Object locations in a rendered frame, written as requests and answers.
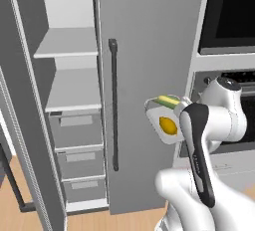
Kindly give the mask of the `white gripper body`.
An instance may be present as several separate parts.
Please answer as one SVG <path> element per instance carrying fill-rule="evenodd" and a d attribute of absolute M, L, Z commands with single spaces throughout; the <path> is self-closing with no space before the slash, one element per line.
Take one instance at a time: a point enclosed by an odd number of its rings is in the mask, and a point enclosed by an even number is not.
<path fill-rule="evenodd" d="M 190 100 L 189 97 L 182 97 L 180 99 L 180 102 L 176 105 L 174 108 L 173 112 L 176 116 L 180 116 L 181 112 L 188 107 L 189 105 L 192 104 L 192 101 Z"/>

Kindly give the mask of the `yellow green corn cob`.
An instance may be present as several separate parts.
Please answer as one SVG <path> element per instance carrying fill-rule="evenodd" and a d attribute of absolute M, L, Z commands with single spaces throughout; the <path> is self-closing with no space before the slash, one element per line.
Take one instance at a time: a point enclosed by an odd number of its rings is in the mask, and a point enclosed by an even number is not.
<path fill-rule="evenodd" d="M 175 109 L 175 107 L 180 103 L 180 100 L 179 99 L 175 99 L 173 97 L 167 97 L 167 96 L 159 96 L 157 98 L 157 101 L 165 106 L 165 107 L 168 107 L 172 110 Z"/>

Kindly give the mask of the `yellow lemon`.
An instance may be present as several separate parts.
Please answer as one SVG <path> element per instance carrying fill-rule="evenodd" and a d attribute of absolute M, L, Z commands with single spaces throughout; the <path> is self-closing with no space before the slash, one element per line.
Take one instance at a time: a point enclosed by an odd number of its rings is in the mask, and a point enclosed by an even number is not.
<path fill-rule="evenodd" d="M 161 129 L 166 134 L 170 134 L 170 135 L 177 134 L 177 126 L 176 126 L 175 122 L 171 118 L 165 117 L 165 116 L 161 116 L 159 118 L 159 125 L 160 125 Z"/>

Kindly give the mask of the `white vegetable container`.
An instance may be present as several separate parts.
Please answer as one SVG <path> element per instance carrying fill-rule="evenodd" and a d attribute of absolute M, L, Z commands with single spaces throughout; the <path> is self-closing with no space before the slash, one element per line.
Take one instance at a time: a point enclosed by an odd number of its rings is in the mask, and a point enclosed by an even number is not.
<path fill-rule="evenodd" d="M 175 99 L 180 100 L 180 98 L 175 95 L 167 95 L 167 97 L 173 97 Z M 178 117 L 174 114 L 172 109 L 161 105 L 157 101 L 157 98 L 158 97 L 149 99 L 144 104 L 146 116 L 149 119 L 149 121 L 151 122 L 154 130 L 157 132 L 161 141 L 166 144 L 174 144 L 174 143 L 183 141 L 183 135 L 182 135 L 181 129 L 179 127 Z M 175 122 L 175 124 L 177 126 L 177 134 L 175 134 L 175 135 L 166 134 L 161 129 L 161 127 L 159 125 L 159 118 L 161 116 L 169 117 Z"/>

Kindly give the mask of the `grey freezer drawer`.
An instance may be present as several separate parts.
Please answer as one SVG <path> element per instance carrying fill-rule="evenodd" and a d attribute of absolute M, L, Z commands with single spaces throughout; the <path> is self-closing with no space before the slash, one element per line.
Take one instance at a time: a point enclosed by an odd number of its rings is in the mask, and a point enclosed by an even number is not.
<path fill-rule="evenodd" d="M 100 111 L 51 112 L 49 122 L 55 148 L 103 143 Z"/>
<path fill-rule="evenodd" d="M 62 148 L 56 154 L 64 180 L 105 173 L 104 148 L 101 145 Z"/>
<path fill-rule="evenodd" d="M 106 197 L 106 181 L 103 177 L 64 181 L 63 185 L 69 203 Z"/>

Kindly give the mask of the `white freezer rack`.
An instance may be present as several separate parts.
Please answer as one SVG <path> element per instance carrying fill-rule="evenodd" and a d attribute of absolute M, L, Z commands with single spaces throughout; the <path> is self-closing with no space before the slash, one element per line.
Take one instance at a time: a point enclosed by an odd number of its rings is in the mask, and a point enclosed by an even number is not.
<path fill-rule="evenodd" d="M 98 54 L 94 28 L 51 28 L 40 43 L 34 57 L 62 58 L 96 56 Z"/>
<path fill-rule="evenodd" d="M 55 75 L 46 112 L 95 110 L 101 107 L 98 70 L 61 70 Z"/>

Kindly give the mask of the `grey freezer door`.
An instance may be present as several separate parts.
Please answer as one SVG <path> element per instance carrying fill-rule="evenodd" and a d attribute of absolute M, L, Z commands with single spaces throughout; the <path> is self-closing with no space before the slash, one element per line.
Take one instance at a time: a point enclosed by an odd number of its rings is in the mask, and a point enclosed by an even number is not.
<path fill-rule="evenodd" d="M 16 152 L 43 231 L 67 231 L 67 215 L 17 0 L 0 0 L 0 85 Z"/>

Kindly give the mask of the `grey fridge door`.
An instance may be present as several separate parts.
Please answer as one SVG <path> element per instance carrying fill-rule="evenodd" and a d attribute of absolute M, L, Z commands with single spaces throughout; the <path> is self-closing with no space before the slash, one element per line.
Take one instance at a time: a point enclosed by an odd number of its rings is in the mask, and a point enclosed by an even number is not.
<path fill-rule="evenodd" d="M 160 95 L 184 95 L 200 4 L 201 0 L 100 0 L 108 191 L 114 214 L 164 205 L 154 178 L 171 167 L 174 148 L 159 139 L 144 103 Z M 109 39 L 118 42 L 118 171 L 113 168 Z"/>

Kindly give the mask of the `black microwave oven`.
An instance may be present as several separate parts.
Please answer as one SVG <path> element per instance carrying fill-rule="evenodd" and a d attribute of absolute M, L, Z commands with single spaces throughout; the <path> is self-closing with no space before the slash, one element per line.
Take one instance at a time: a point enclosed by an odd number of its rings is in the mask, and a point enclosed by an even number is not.
<path fill-rule="evenodd" d="M 200 55 L 255 53 L 255 0 L 207 0 Z"/>

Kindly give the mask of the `grey fridge cabinet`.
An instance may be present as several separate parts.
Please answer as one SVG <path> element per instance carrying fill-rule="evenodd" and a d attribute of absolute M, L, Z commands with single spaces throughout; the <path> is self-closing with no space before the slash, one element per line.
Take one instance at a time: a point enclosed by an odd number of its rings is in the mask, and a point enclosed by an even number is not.
<path fill-rule="evenodd" d="M 51 28 L 89 28 L 89 27 L 94 28 L 98 46 L 96 24 L 97 13 L 95 11 L 94 1 L 95 0 L 17 0 L 18 11 L 21 17 L 21 27 L 24 30 L 24 40 L 27 45 L 27 50 L 29 52 L 29 60 L 32 63 L 32 69 L 35 78 L 35 91 L 39 95 L 39 103 L 43 111 L 51 149 L 53 152 L 53 156 L 55 158 L 56 167 L 58 169 L 64 205 L 66 208 L 66 212 L 69 214 L 101 209 L 108 206 L 106 161 L 105 161 L 105 173 L 103 175 L 64 180 L 61 176 L 61 170 L 56 154 L 56 151 L 61 148 L 55 148 L 55 143 L 49 122 L 49 113 L 51 112 L 46 112 L 45 107 L 48 102 L 48 98 L 50 95 L 55 75 L 58 71 L 61 70 L 75 70 L 75 69 L 80 70 L 96 68 L 98 70 L 101 95 L 101 85 L 98 68 L 99 49 L 98 54 L 96 56 L 36 59 L 34 57 L 34 54 L 36 53 L 46 33 Z M 103 143 L 87 146 L 101 145 L 104 148 L 105 157 L 102 107 L 95 110 L 80 110 L 80 111 L 101 112 Z M 71 203 L 67 201 L 65 188 L 63 185 L 64 181 L 91 179 L 96 177 L 103 177 L 106 181 L 105 198 Z"/>

